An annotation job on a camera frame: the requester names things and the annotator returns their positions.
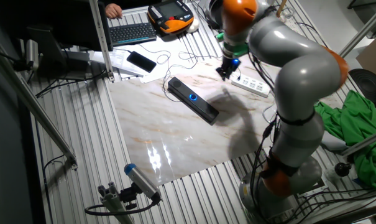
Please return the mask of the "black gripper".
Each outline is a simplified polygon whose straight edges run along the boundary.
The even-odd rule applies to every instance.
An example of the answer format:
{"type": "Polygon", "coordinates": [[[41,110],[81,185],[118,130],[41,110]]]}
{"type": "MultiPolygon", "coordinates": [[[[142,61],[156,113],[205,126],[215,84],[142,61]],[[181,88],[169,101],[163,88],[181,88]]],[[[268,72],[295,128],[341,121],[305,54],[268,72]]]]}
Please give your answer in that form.
{"type": "Polygon", "coordinates": [[[230,80],[240,64],[241,61],[238,58],[223,57],[222,65],[221,67],[217,68],[216,71],[223,80],[230,80]]]}

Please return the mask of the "person's hand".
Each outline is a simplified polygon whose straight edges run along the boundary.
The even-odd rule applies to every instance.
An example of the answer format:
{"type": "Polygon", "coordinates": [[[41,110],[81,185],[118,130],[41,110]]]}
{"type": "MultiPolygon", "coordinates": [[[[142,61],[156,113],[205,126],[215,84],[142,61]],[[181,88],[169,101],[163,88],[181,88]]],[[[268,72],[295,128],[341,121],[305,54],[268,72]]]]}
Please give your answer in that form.
{"type": "Polygon", "coordinates": [[[114,3],[110,3],[105,8],[106,16],[109,19],[116,19],[122,17],[122,8],[114,3]]]}

